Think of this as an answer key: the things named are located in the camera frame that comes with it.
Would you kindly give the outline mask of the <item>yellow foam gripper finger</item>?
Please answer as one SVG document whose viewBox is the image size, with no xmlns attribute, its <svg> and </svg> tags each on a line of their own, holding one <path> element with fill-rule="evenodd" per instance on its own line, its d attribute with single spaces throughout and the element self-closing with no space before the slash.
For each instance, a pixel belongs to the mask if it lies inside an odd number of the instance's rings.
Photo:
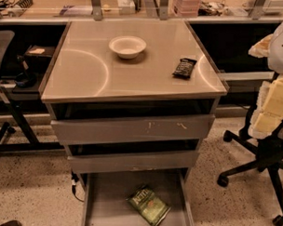
<svg viewBox="0 0 283 226">
<path fill-rule="evenodd" d="M 248 133 L 262 140 L 272 135 L 283 120 L 283 75 L 273 82 L 263 81 L 256 105 Z"/>
<path fill-rule="evenodd" d="M 270 42 L 272 39 L 272 34 L 268 34 L 263 38 L 261 41 L 259 41 L 257 44 L 253 45 L 248 53 L 254 57 L 254 58 L 264 58 L 269 55 L 269 49 L 270 49 Z"/>
</svg>

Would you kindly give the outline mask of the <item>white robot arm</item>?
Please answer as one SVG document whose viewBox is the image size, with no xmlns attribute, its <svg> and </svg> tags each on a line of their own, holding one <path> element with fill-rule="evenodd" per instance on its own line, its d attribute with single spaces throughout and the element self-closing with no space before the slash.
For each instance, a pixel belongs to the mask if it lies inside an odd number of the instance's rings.
<svg viewBox="0 0 283 226">
<path fill-rule="evenodd" d="M 257 109 L 250 119 L 250 136 L 261 140 L 271 135 L 283 121 L 283 21 L 248 53 L 255 58 L 266 57 L 270 70 L 278 74 L 274 81 L 263 81 L 256 101 Z"/>
</svg>

